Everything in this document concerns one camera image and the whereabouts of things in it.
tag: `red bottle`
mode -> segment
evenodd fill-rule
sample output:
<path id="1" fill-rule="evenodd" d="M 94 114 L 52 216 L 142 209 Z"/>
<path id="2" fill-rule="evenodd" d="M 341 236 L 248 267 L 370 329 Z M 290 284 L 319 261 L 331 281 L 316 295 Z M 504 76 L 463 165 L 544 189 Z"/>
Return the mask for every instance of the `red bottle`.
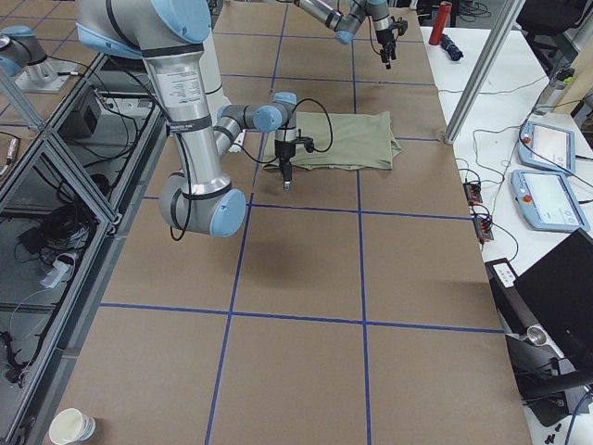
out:
<path id="1" fill-rule="evenodd" d="M 451 13 L 451 3 L 441 2 L 438 7 L 438 13 L 436 14 L 435 24 L 433 25 L 433 31 L 430 33 L 430 39 L 428 43 L 430 45 L 439 45 L 441 43 L 441 36 L 443 30 L 447 24 L 448 15 Z"/>

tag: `white desk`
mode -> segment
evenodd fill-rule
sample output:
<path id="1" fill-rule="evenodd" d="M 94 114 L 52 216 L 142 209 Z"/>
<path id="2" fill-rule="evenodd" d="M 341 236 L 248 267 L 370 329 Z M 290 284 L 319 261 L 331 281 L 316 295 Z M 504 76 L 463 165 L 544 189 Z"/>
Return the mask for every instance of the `white desk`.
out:
<path id="1" fill-rule="evenodd" d="M 436 87 L 439 91 L 462 90 L 472 73 L 489 31 L 469 29 L 448 29 L 445 31 L 463 52 L 464 57 L 460 62 L 451 61 L 440 46 L 431 46 L 427 43 L 431 28 L 422 28 L 422 32 L 431 69 L 435 76 Z M 529 49 L 521 33 L 511 32 L 482 87 L 482 92 L 510 91 L 537 79 L 540 80 L 513 93 L 478 96 L 468 120 L 464 123 L 461 133 L 455 141 L 454 150 L 456 157 L 467 160 L 469 168 L 476 171 L 482 180 L 499 181 L 500 175 L 482 169 L 476 164 L 473 150 L 473 131 L 498 131 L 505 127 L 520 125 L 535 104 L 539 93 L 546 86 L 547 79 L 543 78 L 544 75 L 544 71 L 540 68 L 536 57 Z M 439 99 L 447 121 L 450 119 L 460 97 L 461 93 L 439 92 Z M 576 153 L 589 157 L 593 154 L 569 115 L 549 113 L 541 119 L 536 117 L 530 119 L 573 130 L 575 133 Z M 494 210 L 494 222 L 509 230 L 517 238 L 519 253 L 512 265 L 516 272 L 521 274 L 558 245 L 567 234 L 534 231 L 529 228 L 518 211 L 511 193 L 510 174 L 513 170 L 528 168 L 519 162 L 516 153 L 511 157 L 517 136 L 518 130 L 509 129 L 500 134 L 477 133 L 476 140 L 479 161 L 482 165 L 503 172 L 504 159 L 511 159 L 511 166 L 508 169 L 506 180 L 502 185 Z M 463 161 L 460 161 L 459 165 L 460 168 L 465 167 Z M 593 181 L 593 162 L 577 161 L 576 174 L 589 182 Z M 465 177 L 465 172 L 461 173 L 461 177 Z M 593 190 L 575 180 L 575 178 L 571 178 L 569 182 L 579 199 L 593 197 Z M 483 184 L 482 187 L 485 205 L 491 211 L 497 190 L 498 186 L 493 184 Z M 589 222 L 593 223 L 593 203 L 583 206 L 583 210 Z M 495 227 L 493 230 L 495 240 L 485 244 L 484 261 L 503 257 L 511 258 L 515 251 L 514 241 L 498 228 Z M 525 408 L 525 416 L 527 417 L 534 444 L 540 445 L 548 434 L 552 433 L 556 434 L 554 443 L 563 444 L 570 418 L 566 418 L 562 422 L 560 432 L 555 432 L 553 427 L 545 428 L 539 424 L 528 408 Z M 570 444 L 589 445 L 592 437 L 593 414 L 578 416 Z"/>

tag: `touchscreen display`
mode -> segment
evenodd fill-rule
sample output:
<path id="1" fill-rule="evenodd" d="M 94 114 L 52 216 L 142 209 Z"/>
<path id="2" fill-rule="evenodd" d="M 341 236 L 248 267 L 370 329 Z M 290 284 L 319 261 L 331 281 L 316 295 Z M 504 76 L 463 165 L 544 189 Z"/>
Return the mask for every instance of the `touchscreen display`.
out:
<path id="1" fill-rule="evenodd" d="M 561 179 L 555 174 L 526 173 L 524 178 L 543 223 L 579 226 Z"/>
<path id="2" fill-rule="evenodd" d="M 554 163 L 566 169 L 568 168 L 568 144 L 569 134 L 567 132 L 534 125 L 532 149 L 539 155 L 533 155 L 534 160 L 550 165 Z"/>

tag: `light blue joint cap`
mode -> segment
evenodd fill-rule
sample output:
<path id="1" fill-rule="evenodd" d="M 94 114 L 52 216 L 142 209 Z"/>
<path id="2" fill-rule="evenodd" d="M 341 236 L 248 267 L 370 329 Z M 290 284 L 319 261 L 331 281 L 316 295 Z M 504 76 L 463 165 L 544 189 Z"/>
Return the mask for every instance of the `light blue joint cap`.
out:
<path id="1" fill-rule="evenodd" d="M 31 31 L 31 28 L 25 25 L 8 26 L 0 31 L 2 34 L 6 34 L 8 37 L 34 37 L 35 34 Z"/>
<path id="2" fill-rule="evenodd" d="M 256 110 L 253 123 L 256 124 L 256 128 L 261 132 L 273 132 L 282 125 L 282 113 L 272 105 L 264 105 Z"/>
<path id="3" fill-rule="evenodd" d="M 348 31 L 338 31 L 335 33 L 335 38 L 340 44 L 350 45 L 354 40 L 354 34 Z"/>
<path id="4" fill-rule="evenodd" d="M 0 68 L 8 77 L 14 77 L 20 72 L 20 66 L 6 57 L 0 57 Z"/>
<path id="5" fill-rule="evenodd" d="M 221 237 L 234 235 L 243 223 L 245 212 L 245 195 L 241 190 L 234 188 L 224 195 L 216 206 L 210 221 L 210 234 Z"/>
<path id="6" fill-rule="evenodd" d="M 297 95 L 295 93 L 289 93 L 281 91 L 274 95 L 274 102 L 284 102 L 285 104 L 296 105 Z"/>
<path id="7" fill-rule="evenodd" d="M 161 20 L 181 39 L 201 44 L 210 34 L 212 21 L 206 0 L 150 0 Z"/>
<path id="8" fill-rule="evenodd" d="M 124 58 L 142 58 L 142 53 L 130 48 L 126 44 L 110 39 L 104 35 L 89 30 L 80 23 L 76 23 L 78 30 L 78 40 L 85 46 L 88 46 L 99 53 L 109 54 Z"/>
<path id="9" fill-rule="evenodd" d="M 222 107 L 219 108 L 218 112 L 216 113 L 216 121 L 219 121 L 222 117 L 222 113 L 224 113 L 224 110 L 227 109 L 229 106 L 228 105 L 223 105 Z"/>

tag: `cardboard table surface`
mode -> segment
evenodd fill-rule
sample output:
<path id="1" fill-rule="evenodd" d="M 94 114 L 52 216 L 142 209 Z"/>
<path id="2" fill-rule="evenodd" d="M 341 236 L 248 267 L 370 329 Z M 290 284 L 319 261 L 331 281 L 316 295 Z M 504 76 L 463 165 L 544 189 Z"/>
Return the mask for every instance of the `cardboard table surface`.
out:
<path id="1" fill-rule="evenodd" d="M 296 171 L 288 193 L 229 154 L 242 229 L 175 243 L 169 141 L 60 404 L 97 418 L 89 444 L 530 443 L 420 29 L 394 13 L 410 28 L 385 71 L 364 29 L 342 46 L 292 5 L 225 4 L 234 103 L 389 110 L 404 151 L 391 172 Z"/>

